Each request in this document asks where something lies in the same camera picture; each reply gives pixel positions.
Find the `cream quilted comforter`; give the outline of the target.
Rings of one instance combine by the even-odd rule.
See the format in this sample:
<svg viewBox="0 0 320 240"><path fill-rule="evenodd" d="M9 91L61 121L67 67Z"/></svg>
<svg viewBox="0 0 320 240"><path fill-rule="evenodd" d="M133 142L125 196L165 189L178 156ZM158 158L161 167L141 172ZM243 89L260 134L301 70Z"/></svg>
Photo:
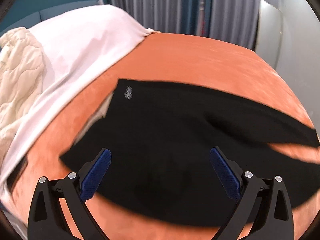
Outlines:
<svg viewBox="0 0 320 240"><path fill-rule="evenodd" d="M1 36L1 157L42 94L45 63L40 42L25 27Z"/></svg>

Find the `black pants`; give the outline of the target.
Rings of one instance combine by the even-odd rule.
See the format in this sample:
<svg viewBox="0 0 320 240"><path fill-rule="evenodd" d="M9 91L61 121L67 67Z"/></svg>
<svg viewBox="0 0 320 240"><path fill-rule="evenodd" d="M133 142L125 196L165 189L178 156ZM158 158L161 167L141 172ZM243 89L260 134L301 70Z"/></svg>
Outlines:
<svg viewBox="0 0 320 240"><path fill-rule="evenodd" d="M170 82L119 80L106 112L61 156L78 171L107 148L111 165L98 192L146 216L221 226L235 202L209 161L210 150L260 178L284 179L298 207L319 189L319 166L271 143L317 148L316 131L266 105L219 90Z"/></svg>

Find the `grey blue curtain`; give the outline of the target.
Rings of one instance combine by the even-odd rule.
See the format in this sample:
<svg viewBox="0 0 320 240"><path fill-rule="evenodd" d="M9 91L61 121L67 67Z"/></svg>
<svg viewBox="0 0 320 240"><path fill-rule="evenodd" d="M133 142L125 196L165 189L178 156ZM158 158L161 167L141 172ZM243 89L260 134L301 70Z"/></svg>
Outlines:
<svg viewBox="0 0 320 240"><path fill-rule="evenodd" d="M146 28L253 48L259 0L110 0Z"/></svg>

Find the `orange bed cover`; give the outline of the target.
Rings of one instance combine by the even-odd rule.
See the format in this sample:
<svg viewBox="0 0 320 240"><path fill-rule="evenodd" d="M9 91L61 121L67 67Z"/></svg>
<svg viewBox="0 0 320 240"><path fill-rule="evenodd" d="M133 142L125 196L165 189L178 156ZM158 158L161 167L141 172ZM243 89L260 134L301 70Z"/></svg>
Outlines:
<svg viewBox="0 0 320 240"><path fill-rule="evenodd" d="M231 43L181 34L151 34L131 53L83 89L43 131L27 153L28 164L12 189L15 215L27 224L38 179L64 178L69 169L59 156L116 87L118 79L190 83L258 101L313 126L285 81L255 52ZM211 239L218 228L178 226L127 211L100 195L87 202L111 239ZM295 239L319 211L319 190L293 210Z"/></svg>

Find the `white sheet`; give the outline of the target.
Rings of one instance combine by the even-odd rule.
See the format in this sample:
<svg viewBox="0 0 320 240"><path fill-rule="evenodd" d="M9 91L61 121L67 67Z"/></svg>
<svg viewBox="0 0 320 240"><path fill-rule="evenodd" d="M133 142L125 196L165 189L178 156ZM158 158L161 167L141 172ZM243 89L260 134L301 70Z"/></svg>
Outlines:
<svg viewBox="0 0 320 240"><path fill-rule="evenodd" d="M1 157L1 194L7 194L8 176L61 109L153 33L112 5L71 10L26 29L42 46L42 94Z"/></svg>

